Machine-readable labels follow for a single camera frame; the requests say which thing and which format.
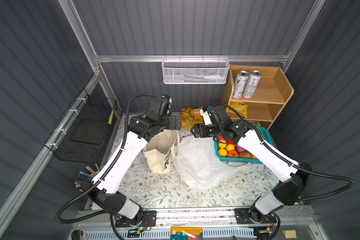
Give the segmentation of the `white plastic grocery bag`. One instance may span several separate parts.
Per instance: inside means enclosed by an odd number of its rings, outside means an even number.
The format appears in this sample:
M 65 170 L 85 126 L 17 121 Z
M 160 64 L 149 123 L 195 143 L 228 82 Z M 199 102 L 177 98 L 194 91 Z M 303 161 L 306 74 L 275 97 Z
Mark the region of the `white plastic grocery bag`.
M 222 163 L 216 156 L 212 138 L 184 137 L 174 159 L 181 180 L 191 189 L 209 190 L 233 178 L 238 167 Z

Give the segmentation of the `yellow snack packet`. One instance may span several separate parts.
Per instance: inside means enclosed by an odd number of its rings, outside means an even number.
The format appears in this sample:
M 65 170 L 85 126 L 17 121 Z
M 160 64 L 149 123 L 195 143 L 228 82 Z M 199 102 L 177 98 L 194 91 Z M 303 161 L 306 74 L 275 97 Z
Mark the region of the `yellow snack packet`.
M 230 102 L 230 107 L 233 108 L 236 112 L 238 112 L 244 118 L 248 117 L 249 105 L 247 105 L 246 103 L 232 101 L 232 102 Z

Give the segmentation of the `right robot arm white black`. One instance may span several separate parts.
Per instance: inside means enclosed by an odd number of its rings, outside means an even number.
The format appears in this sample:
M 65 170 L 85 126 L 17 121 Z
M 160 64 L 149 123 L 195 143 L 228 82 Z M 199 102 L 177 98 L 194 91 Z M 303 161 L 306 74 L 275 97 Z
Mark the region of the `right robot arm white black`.
M 228 105 L 221 103 L 212 107 L 202 107 L 199 112 L 204 122 L 195 124 L 191 132 L 195 138 L 213 138 L 216 140 L 218 137 L 222 137 L 225 140 L 232 141 L 255 155 L 279 179 L 279 183 L 272 190 L 258 197 L 251 205 L 250 214 L 254 222 L 261 222 L 268 214 L 284 206 L 334 196 L 354 185 L 355 181 L 351 178 L 313 172 L 309 164 L 300 164 L 287 157 L 270 145 L 261 136 L 254 124 L 243 117 L 232 121 L 226 112 L 227 108 L 229 108 Z M 310 176 L 345 181 L 347 184 L 329 193 L 301 199 L 300 195 L 307 186 Z

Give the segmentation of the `teal plastic fruit basket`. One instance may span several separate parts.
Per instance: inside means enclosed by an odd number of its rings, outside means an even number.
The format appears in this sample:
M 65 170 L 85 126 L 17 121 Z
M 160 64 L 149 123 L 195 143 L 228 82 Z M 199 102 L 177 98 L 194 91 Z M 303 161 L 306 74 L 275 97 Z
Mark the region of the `teal plastic fruit basket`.
M 272 139 L 269 131 L 266 128 L 259 127 L 259 131 L 262 133 L 264 140 L 266 140 L 271 146 L 275 146 L 273 139 Z M 229 158 L 229 157 L 219 156 L 218 151 L 219 151 L 220 147 L 218 146 L 217 142 L 214 142 L 214 147 L 215 147 L 215 152 L 216 152 L 217 158 L 223 163 L 262 164 L 262 162 L 260 160 L 253 159 L 253 158 L 249 158 L 249 159 L 248 158 Z

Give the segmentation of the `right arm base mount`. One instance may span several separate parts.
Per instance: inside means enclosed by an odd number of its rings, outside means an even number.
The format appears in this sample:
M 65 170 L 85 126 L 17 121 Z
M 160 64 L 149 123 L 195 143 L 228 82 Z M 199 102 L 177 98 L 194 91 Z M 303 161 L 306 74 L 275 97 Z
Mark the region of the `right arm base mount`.
M 274 214 L 263 215 L 257 210 L 250 208 L 235 208 L 234 217 L 238 224 L 276 224 L 277 218 Z

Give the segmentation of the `cream canvas tote bag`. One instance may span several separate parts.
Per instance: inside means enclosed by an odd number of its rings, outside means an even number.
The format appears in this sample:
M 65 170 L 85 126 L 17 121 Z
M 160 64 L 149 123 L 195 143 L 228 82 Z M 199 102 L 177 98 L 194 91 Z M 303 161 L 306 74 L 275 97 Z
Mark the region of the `cream canvas tote bag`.
M 166 175 L 170 173 L 171 162 L 179 151 L 179 131 L 163 130 L 147 143 L 143 149 L 143 154 L 153 174 Z

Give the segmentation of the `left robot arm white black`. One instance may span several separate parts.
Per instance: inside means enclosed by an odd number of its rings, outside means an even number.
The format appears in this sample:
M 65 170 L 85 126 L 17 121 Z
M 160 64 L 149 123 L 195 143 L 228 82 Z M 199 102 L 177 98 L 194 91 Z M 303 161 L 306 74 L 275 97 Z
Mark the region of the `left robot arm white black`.
M 154 136 L 164 130 L 181 128 L 181 119 L 172 114 L 172 99 L 169 95 L 149 97 L 152 99 L 150 107 L 142 114 L 129 118 L 130 111 L 126 111 L 122 142 L 101 171 L 86 183 L 83 193 L 57 211 L 57 223 L 77 223 L 104 213 L 111 217 L 125 217 L 131 220 L 133 225 L 141 221 L 143 208 L 119 192 L 121 181 L 136 156 Z M 102 210 L 76 219 L 63 219 L 64 210 L 84 196 L 89 196 Z

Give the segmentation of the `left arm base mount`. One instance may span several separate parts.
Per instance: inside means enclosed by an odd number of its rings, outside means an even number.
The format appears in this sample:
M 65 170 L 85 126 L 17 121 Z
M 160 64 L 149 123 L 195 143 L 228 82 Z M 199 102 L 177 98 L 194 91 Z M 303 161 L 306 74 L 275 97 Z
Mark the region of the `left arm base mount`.
M 154 227 L 157 220 L 157 211 L 143 210 L 133 218 L 129 219 L 126 216 L 116 216 L 115 226 L 117 228 L 129 227 Z

